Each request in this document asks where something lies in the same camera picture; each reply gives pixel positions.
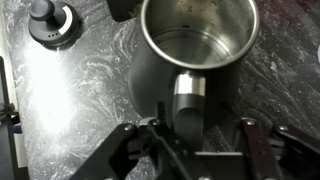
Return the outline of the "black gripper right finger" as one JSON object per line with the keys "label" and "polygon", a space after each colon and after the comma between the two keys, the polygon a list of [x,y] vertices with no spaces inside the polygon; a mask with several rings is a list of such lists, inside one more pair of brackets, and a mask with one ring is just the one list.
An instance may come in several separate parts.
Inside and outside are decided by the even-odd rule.
{"label": "black gripper right finger", "polygon": [[320,141],[289,124],[264,131],[223,103],[221,127],[236,151],[244,154],[252,180],[320,180]]}

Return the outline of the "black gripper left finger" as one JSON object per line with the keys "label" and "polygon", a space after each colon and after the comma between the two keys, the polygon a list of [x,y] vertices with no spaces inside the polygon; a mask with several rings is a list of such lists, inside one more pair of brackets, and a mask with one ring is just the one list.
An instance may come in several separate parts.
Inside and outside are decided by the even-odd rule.
{"label": "black gripper left finger", "polygon": [[139,127],[118,125],[69,180],[124,180],[143,157],[151,159],[156,180],[174,180],[174,135],[166,124],[165,103],[157,102],[154,116],[146,121]]}

